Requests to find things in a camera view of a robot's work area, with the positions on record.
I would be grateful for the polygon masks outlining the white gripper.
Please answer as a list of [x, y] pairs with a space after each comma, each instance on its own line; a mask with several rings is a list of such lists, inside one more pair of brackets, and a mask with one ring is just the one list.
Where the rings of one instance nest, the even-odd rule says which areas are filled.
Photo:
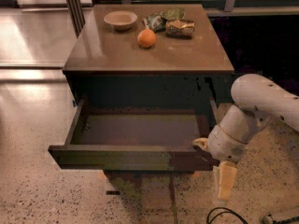
[[220, 202], [228, 202], [237, 175], [234, 162], [239, 162], [244, 156], [246, 145], [226, 134], [220, 125], [213, 128], [208, 138], [197, 138], [192, 144], [209, 151], [214, 159], [221, 161], [219, 166], [213, 167], [216, 197]]

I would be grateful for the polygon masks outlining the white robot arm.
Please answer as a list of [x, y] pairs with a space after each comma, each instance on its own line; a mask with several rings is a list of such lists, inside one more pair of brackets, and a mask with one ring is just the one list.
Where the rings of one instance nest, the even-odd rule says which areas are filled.
[[236, 164], [244, 156], [247, 144], [271, 119], [278, 119], [299, 131], [299, 97], [270, 79], [256, 74], [241, 76], [234, 81], [231, 96], [234, 103], [221, 122], [207, 138], [193, 141], [196, 147], [220, 162], [213, 171], [217, 199], [221, 202], [230, 199]]

